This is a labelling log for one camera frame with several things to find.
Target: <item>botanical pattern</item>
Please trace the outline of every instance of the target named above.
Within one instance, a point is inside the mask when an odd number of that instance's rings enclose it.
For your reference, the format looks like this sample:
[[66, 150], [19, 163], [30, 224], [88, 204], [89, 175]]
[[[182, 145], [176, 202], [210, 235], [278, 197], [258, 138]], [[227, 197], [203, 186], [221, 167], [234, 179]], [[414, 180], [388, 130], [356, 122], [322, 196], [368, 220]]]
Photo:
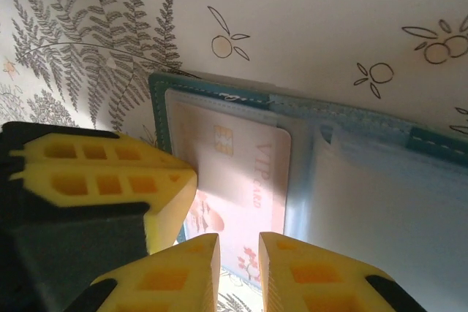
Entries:
[[238, 266], [246, 272], [249, 281], [260, 282], [260, 267], [257, 254], [251, 249], [244, 247], [242, 256], [238, 256]]
[[445, 63], [450, 58], [460, 58], [468, 53], [468, 16], [462, 20], [456, 31], [446, 20], [439, 20], [439, 28], [433, 31], [424, 27], [402, 27], [414, 37], [423, 38], [415, 50], [422, 50], [424, 59], [433, 65]]
[[239, 46], [237, 46], [236, 44], [233, 45], [233, 42], [236, 42], [241, 39], [250, 38], [250, 36], [242, 33], [231, 34], [226, 21], [218, 12], [218, 10], [216, 10], [213, 7], [208, 7], [208, 9], [210, 10], [211, 14], [214, 16], [216, 21], [218, 21], [223, 31], [227, 34], [227, 37], [225, 35], [218, 35], [211, 40], [211, 49], [213, 51], [213, 54], [216, 55], [218, 58], [227, 58], [233, 53], [234, 50], [242, 58], [245, 58], [247, 61], [250, 61], [250, 57], [246, 54], [245, 51], [240, 49]]
[[390, 65], [383, 62], [372, 65], [369, 70], [367, 70], [363, 65], [358, 63], [359, 71], [364, 75], [364, 78], [360, 78], [354, 82], [354, 85], [360, 85], [364, 82], [369, 82], [372, 93], [376, 98], [381, 99], [380, 90], [377, 85], [388, 83], [393, 79], [395, 72], [390, 67]]
[[28, 99], [27, 102], [32, 110], [32, 114], [29, 116], [32, 122], [78, 127], [65, 106], [54, 99], [52, 93], [45, 89], [41, 90], [41, 95], [35, 94], [34, 100]]
[[19, 87], [0, 84], [0, 126], [9, 121], [24, 121], [26, 111], [19, 96], [23, 93]]
[[13, 0], [16, 59], [31, 67], [49, 87], [65, 94], [75, 110], [86, 87], [92, 123], [104, 103], [112, 126], [120, 131], [124, 116], [149, 99], [147, 77], [154, 70], [179, 72], [174, 43], [173, 0], [164, 0], [151, 36], [142, 0], [28, 0], [26, 9]]
[[252, 312], [247, 304], [236, 294], [219, 294], [217, 312]]

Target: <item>wallet stitching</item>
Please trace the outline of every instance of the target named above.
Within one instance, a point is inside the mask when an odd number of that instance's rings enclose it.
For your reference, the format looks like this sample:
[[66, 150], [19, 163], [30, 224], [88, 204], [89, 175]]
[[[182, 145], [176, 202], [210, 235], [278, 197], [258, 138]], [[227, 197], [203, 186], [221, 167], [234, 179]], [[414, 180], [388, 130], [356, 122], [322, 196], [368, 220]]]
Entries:
[[466, 156], [468, 153], [462, 151], [462, 150], [459, 150], [459, 149], [453, 149], [451, 148], [450, 146], [448, 145], [445, 145], [445, 144], [437, 144], [436, 142], [433, 142], [432, 140], [425, 140], [423, 138], [420, 138], [420, 137], [415, 137], [415, 136], [411, 136], [412, 139], [414, 140], [417, 140], [418, 142], [425, 142], [429, 145], [432, 145], [432, 146], [437, 146], [439, 148], [443, 148], [445, 150], [450, 150], [450, 151], [453, 151], [454, 153], [457, 153], [459, 155], [463, 155], [463, 156]]
[[206, 100], [203, 100], [202, 97], [200, 96], [191, 96], [191, 97], [187, 97], [186, 99], [189, 99], [189, 100], [195, 100], [195, 101], [200, 101], [200, 102], [205, 102], [205, 103], [208, 103], [208, 104], [213, 104], [213, 105], [221, 105], [225, 108], [227, 108], [228, 110], [232, 110], [232, 111], [240, 111], [240, 112], [246, 112], [248, 111], [250, 114], [252, 115], [256, 115], [256, 116], [259, 116], [259, 117], [265, 117], [265, 113], [259, 113], [257, 111], [252, 111], [252, 110], [248, 110], [245, 106], [232, 106], [232, 105], [225, 105], [225, 104], [222, 104], [221, 102], [213, 102], [211, 100], [209, 101], [206, 101]]
[[[179, 87], [179, 88], [186, 88], [186, 89], [189, 89], [189, 90], [192, 90], [192, 91], [204, 91], [206, 93], [210, 93], [210, 94], [217, 94], [216, 92], [214, 91], [208, 91], [206, 89], [201, 89], [201, 88], [195, 88], [195, 87], [191, 87], [189, 85], [182, 85], [182, 84], [177, 84], [177, 83], [171, 83], [171, 82], [167, 82], [167, 81], [159, 81], [159, 82], [156, 82], [155, 85], [169, 85], [169, 86], [172, 86], [172, 87]], [[337, 116], [343, 116], [343, 117], [346, 117], [346, 118], [349, 118], [351, 120], [354, 120], [354, 121], [357, 121], [357, 122], [361, 122], [361, 123], [369, 123], [369, 124], [374, 124], [374, 125], [377, 125], [377, 126], [380, 126], [380, 127], [383, 127], [384, 129], [392, 129], [394, 131], [397, 131], [397, 132], [401, 132], [403, 134], [409, 134], [409, 132], [407, 131], [404, 131], [398, 127], [392, 127], [390, 126], [389, 124], [387, 123], [379, 123], [379, 122], [376, 122], [376, 121], [373, 121], [373, 120], [370, 120], [368, 118], [362, 118], [362, 119], [357, 119], [355, 117], [352, 117], [352, 116], [349, 116], [345, 113], [337, 113], [335, 111], [330, 111], [330, 110], [326, 110], [326, 109], [320, 109], [320, 108], [317, 108], [317, 107], [306, 107], [306, 106], [300, 106], [298, 104], [294, 104], [294, 103], [284, 103], [284, 102], [275, 102], [275, 101], [269, 101], [269, 102], [266, 102], [264, 100], [259, 100], [259, 99], [252, 99], [252, 98], [244, 98], [242, 96], [240, 96], [239, 98], [242, 98], [242, 99], [245, 99], [245, 100], [249, 100], [250, 102], [259, 102], [259, 103], [262, 103], [262, 104], [276, 104], [276, 105], [287, 105], [287, 106], [291, 106], [291, 107], [296, 107], [296, 108], [299, 108], [299, 109], [303, 109], [303, 110], [310, 110], [312, 109], [313, 111], [317, 112], [317, 113], [329, 113], [331, 115], [337, 115]], [[157, 110], [157, 115], [158, 115], [158, 120], [159, 120], [159, 125], [161, 126], [162, 125], [162, 114], [161, 114], [161, 110], [159, 109], [159, 102], [156, 104], [156, 110]], [[410, 138], [414, 139], [414, 140], [417, 140], [417, 141], [420, 141], [420, 142], [426, 142], [430, 145], [433, 145], [433, 146], [437, 146], [439, 148], [444, 148], [444, 149], [448, 149], [450, 151], [453, 151], [457, 154], [460, 154], [460, 155], [464, 155], [466, 156], [467, 153], [465, 153], [464, 151], [461, 151], [461, 150], [458, 150], [458, 149], [453, 149], [451, 148], [450, 146], [448, 145], [443, 145], [443, 144], [436, 144], [435, 142], [431, 141], [431, 140], [424, 140], [420, 137], [415, 137], [415, 136], [410, 136]], [[163, 148], [166, 147], [166, 144], [165, 144], [165, 139], [164, 139], [164, 136], [162, 135], [161, 136], [161, 142], [163, 144]]]

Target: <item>patterned wallpaper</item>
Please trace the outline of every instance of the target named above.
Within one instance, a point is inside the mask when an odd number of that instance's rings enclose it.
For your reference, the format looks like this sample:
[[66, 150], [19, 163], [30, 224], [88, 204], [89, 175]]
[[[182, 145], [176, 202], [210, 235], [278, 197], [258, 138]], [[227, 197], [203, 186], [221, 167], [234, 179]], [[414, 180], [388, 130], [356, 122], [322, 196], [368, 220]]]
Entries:
[[[271, 83], [468, 135], [467, 0], [0, 0], [0, 10], [0, 125], [155, 144], [147, 77], [159, 70]], [[224, 297], [219, 311], [259, 311]]]

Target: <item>card pocket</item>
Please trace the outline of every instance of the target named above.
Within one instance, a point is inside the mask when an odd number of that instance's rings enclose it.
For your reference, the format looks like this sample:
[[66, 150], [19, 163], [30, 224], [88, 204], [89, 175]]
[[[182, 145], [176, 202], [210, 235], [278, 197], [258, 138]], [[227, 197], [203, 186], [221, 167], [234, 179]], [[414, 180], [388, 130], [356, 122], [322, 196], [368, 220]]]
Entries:
[[199, 177], [186, 238], [218, 233], [223, 267], [260, 286], [259, 233], [284, 230], [290, 134], [274, 113], [194, 94], [167, 91], [166, 111], [173, 154]]
[[308, 241], [391, 274], [428, 311], [468, 309], [468, 172], [335, 128], [314, 134]]

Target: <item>card holder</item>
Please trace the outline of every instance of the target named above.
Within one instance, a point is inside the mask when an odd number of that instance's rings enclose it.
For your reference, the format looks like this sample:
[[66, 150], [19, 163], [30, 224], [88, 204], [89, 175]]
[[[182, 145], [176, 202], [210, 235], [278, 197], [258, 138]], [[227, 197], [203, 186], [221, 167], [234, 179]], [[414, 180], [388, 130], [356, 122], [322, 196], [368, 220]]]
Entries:
[[[150, 89], [165, 151], [175, 100], [289, 133], [284, 234], [384, 267], [429, 311], [468, 308], [464, 140], [375, 112], [188, 77], [154, 74]], [[256, 284], [257, 252], [244, 249], [225, 267]]]
[[[220, 234], [220, 240], [222, 243], [226, 236], [230, 235], [229, 243], [227, 245], [222, 245], [224, 267], [247, 280], [250, 278], [254, 285], [260, 286], [260, 282], [255, 280], [255, 278], [258, 277], [258, 273], [251, 268], [248, 269], [249, 272], [247, 272], [245, 269], [240, 269], [240, 261], [238, 259], [239, 257], [242, 257], [242, 254], [244, 254], [244, 247], [248, 249], [248, 252], [252, 250], [252, 255], [258, 255], [257, 248], [255, 246], [260, 228], [253, 224], [248, 226], [249, 228], [247, 228], [244, 232], [240, 232], [240, 228], [242, 228], [242, 225], [240, 224], [236, 224], [237, 228], [235, 230], [229, 230], [229, 227], [230, 224], [235, 222], [235, 217], [239, 216], [239, 208], [244, 208], [246, 213], [249, 212], [248, 202], [252, 201], [252, 198], [249, 196], [249, 194], [252, 193], [252, 190], [254, 196], [255, 194], [262, 196], [261, 192], [256, 193], [256, 190], [258, 190], [261, 186], [260, 181], [263, 182], [265, 180], [263, 179], [266, 171], [264, 168], [265, 163], [262, 163], [260, 160], [260, 163], [257, 165], [260, 167], [260, 172], [248, 172], [248, 170], [240, 172], [237, 170], [237, 168], [241, 167], [241, 165], [239, 160], [236, 160], [235, 157], [217, 158], [217, 152], [211, 148], [210, 145], [208, 145], [210, 141], [213, 141], [212, 137], [216, 138], [216, 135], [209, 135], [211, 133], [211, 127], [204, 127], [203, 124], [205, 121], [198, 121], [198, 123], [202, 125], [198, 127], [201, 129], [205, 128], [205, 132], [208, 132], [208, 136], [204, 140], [195, 141], [194, 138], [203, 138], [203, 133], [199, 133], [199, 131], [196, 132], [193, 126], [189, 127], [191, 130], [191, 142], [192, 144], [195, 143], [197, 145], [196, 148], [198, 155], [196, 159], [188, 156], [188, 153], [194, 154], [193, 151], [189, 150], [193, 148], [193, 145], [187, 147], [188, 142], [186, 141], [184, 142], [184, 148], [181, 148], [180, 139], [182, 134], [189, 135], [189, 133], [186, 131], [182, 132], [182, 129], [178, 128], [178, 123], [182, 122], [182, 120], [187, 118], [187, 116], [181, 118], [177, 109], [180, 107], [189, 108], [189, 106], [192, 106], [199, 107], [200, 109], [209, 109], [210, 111], [217, 113], [228, 113], [229, 116], [242, 118], [244, 120], [261, 123], [281, 131], [286, 131], [289, 139], [294, 139], [295, 142], [293, 145], [291, 145], [289, 141], [289, 145], [287, 145], [287, 152], [285, 153], [284, 151], [279, 150], [279, 154], [276, 157], [276, 159], [278, 159], [278, 161], [283, 163], [286, 167], [282, 172], [286, 172], [286, 175], [289, 173], [289, 179], [285, 183], [285, 185], [288, 187], [287, 189], [284, 189], [284, 192], [287, 190], [288, 206], [284, 206], [286, 194], [283, 194], [284, 198], [282, 200], [275, 199], [273, 196], [273, 202], [279, 204], [279, 209], [273, 212], [273, 215], [271, 215], [273, 218], [268, 223], [265, 223], [266, 227], [263, 227], [262, 230], [273, 230], [280, 233], [289, 232], [294, 234], [296, 237], [300, 235], [299, 230], [303, 230], [305, 228], [303, 226], [304, 223], [298, 226], [297, 222], [294, 221], [294, 218], [304, 217], [302, 214], [305, 208], [303, 206], [303, 190], [304, 187], [308, 186], [306, 183], [309, 178], [307, 169], [312, 152], [312, 149], [309, 148], [309, 155], [304, 153], [304, 150], [307, 148], [310, 141], [310, 136], [307, 134], [307, 125], [304, 124], [302, 120], [288, 118], [267, 110], [258, 110], [253, 107], [238, 105], [233, 102], [219, 101], [206, 96], [188, 94], [174, 89], [166, 90], [165, 106], [167, 111], [167, 125], [170, 132], [169, 135], [172, 152], [175, 156], [181, 157], [182, 159], [191, 162], [195, 169], [200, 170], [199, 191], [197, 193], [194, 207], [192, 208], [192, 211], [184, 225], [184, 234], [186, 238], [191, 238], [194, 235], [203, 232], [203, 230], [200, 231], [200, 228], [203, 228], [204, 226], [209, 227], [210, 230], [218, 232]], [[190, 116], [189, 120], [193, 119], [196, 119], [196, 117], [193, 115]], [[184, 123], [187, 125], [191, 123], [191, 121], [188, 122], [185, 120]], [[222, 124], [223, 126], [229, 128], [230, 133], [232, 134], [231, 137], [234, 140], [237, 139], [239, 132], [243, 134], [249, 133], [249, 131], [242, 130], [242, 128], [248, 128], [247, 125], [238, 126], [237, 128], [232, 126], [233, 123], [231, 118], [227, 118], [227, 115], [226, 118], [218, 124]], [[246, 158], [249, 156], [244, 154], [243, 156], [239, 157]], [[212, 163], [211, 165], [207, 165], [207, 158], [210, 160], [208, 162]], [[217, 164], [216, 161], [213, 161], [214, 159], [236, 164]], [[231, 175], [228, 175], [229, 180], [227, 184], [226, 177], [223, 176], [225, 173], [223, 168], [226, 169], [226, 167], [228, 167], [228, 172], [230, 172]], [[208, 174], [213, 173], [213, 170], [217, 171], [215, 175], [216, 179], [211, 178]], [[251, 178], [251, 183], [248, 184], [247, 182], [247, 189], [245, 188], [246, 182], [243, 182], [242, 178]], [[200, 213], [206, 212], [205, 208], [209, 208], [211, 211], [210, 215], [203, 215], [203, 218], [199, 219], [198, 217], [200, 217]], [[254, 219], [251, 218], [250, 221], [262, 221], [262, 218], [263, 217], [257, 215]]]
[[317, 131], [308, 241], [391, 271], [428, 311], [466, 311], [468, 177], [455, 164]]

